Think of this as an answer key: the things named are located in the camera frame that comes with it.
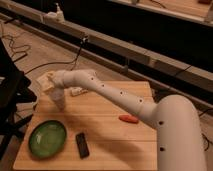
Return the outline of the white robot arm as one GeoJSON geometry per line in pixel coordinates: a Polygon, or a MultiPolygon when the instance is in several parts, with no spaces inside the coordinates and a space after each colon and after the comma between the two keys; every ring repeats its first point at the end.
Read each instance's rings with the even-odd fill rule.
{"type": "Polygon", "coordinates": [[[56,89],[82,87],[94,91],[157,131],[158,171],[207,171],[197,110],[181,95],[158,103],[100,81],[93,70],[59,70],[47,74],[56,89]]]}

